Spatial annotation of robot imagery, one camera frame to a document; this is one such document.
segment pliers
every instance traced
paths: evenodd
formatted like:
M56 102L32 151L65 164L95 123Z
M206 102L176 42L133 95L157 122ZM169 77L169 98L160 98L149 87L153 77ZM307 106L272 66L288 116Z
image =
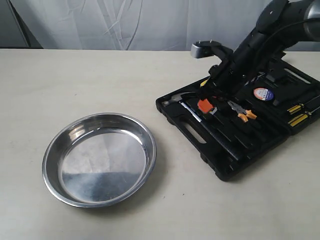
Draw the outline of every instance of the pliers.
M233 101L228 101L228 104L234 111L238 113L238 117L241 118L245 123L248 122L248 119L255 120L257 118L257 115L253 114L251 110L246 110Z

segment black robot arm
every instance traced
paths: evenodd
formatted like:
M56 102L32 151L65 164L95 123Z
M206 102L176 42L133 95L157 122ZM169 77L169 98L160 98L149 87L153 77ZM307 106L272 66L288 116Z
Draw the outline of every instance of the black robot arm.
M320 41L320 0L273 0L234 52L216 42L210 51L212 41L202 43L206 47L200 42L192 46L191 54L196 58L214 55L217 45L226 53L219 56L222 62L210 69L199 96L233 96L276 54L298 42L315 41Z

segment white table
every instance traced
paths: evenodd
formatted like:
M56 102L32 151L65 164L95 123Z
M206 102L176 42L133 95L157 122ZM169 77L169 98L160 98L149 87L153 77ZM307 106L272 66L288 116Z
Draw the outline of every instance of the white table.
M320 79L320 53L289 63ZM219 61L188 52L0 50L0 239L319 239L320 121L220 181L155 100ZM105 209L55 199L41 174L52 138L81 117L119 112L154 134L146 184Z

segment white backdrop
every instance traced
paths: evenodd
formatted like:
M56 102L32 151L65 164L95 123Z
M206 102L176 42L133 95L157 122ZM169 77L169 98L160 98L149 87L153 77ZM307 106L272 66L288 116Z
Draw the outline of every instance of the white backdrop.
M270 0L11 0L46 49L190 50L198 40L235 49ZM320 50L300 43L294 50Z

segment toolbox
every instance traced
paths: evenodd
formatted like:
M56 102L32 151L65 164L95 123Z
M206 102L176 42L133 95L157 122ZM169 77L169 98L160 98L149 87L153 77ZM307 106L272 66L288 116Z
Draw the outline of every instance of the toolbox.
M202 112L195 93L207 77L156 100L157 109L222 181L230 180L320 117L320 83L282 56L272 58L267 69L234 96L239 107L251 110L255 117L244 120L231 104L218 99L215 112Z

